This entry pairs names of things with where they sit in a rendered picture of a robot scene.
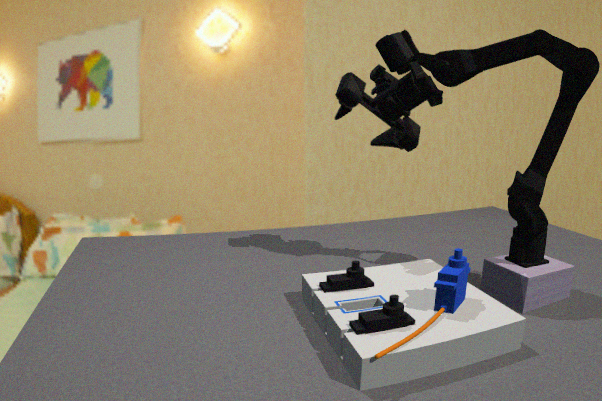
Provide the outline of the blue micro servo with orange cable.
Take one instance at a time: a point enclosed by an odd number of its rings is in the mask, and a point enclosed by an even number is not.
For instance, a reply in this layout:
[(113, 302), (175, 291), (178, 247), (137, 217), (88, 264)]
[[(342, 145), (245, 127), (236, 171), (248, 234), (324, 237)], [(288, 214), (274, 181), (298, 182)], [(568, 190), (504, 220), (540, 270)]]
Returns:
[(449, 263), (438, 272), (438, 279), (434, 283), (436, 287), (434, 311), (438, 311), (425, 325), (417, 329), (398, 343), (377, 353), (375, 359), (381, 358), (387, 353), (394, 351), (401, 345), (409, 342), (415, 336), (429, 327), (443, 312), (454, 314), (457, 308), (465, 300), (469, 263), (466, 256), (462, 256), (463, 250), (456, 248), (454, 256), (449, 257)]

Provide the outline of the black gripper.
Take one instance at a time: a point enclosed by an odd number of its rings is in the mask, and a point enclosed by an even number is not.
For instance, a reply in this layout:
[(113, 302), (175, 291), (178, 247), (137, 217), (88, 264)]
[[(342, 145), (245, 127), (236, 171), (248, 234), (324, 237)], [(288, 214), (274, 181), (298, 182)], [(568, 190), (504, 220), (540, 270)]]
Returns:
[[(376, 115), (389, 129), (371, 141), (371, 146), (393, 147), (407, 152), (415, 149), (419, 144), (421, 127), (411, 118), (411, 109), (404, 105), (396, 96), (394, 86), (396, 79), (391, 81), (390, 87), (377, 93), (375, 98), (364, 92), (366, 84), (352, 72), (342, 76), (335, 94), (339, 107), (335, 120), (340, 119), (355, 108), (358, 103)], [(403, 119), (400, 117), (404, 116)]]

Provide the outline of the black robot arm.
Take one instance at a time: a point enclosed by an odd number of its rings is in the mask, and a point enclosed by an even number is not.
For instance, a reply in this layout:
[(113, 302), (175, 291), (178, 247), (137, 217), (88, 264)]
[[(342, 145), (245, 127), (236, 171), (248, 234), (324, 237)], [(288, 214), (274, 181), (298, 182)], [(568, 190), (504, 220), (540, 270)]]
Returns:
[(523, 174), (515, 173), (513, 184), (507, 189), (508, 212), (518, 226), (513, 227), (509, 256), (504, 259), (524, 268), (549, 263), (544, 259), (548, 220), (539, 205), (547, 174), (578, 103), (599, 71), (594, 52), (540, 29), (479, 49), (447, 50), (435, 55), (419, 53), (407, 30), (384, 36), (375, 46), (390, 72), (401, 75), (411, 71), (398, 80), (378, 64), (370, 74), (376, 84), (371, 95), (383, 92), (396, 79), (397, 98), (413, 109), (426, 100), (430, 107), (443, 103), (443, 91), (421, 66), (447, 87), (456, 87), (484, 70), (537, 55), (563, 71), (559, 97), (536, 153)]

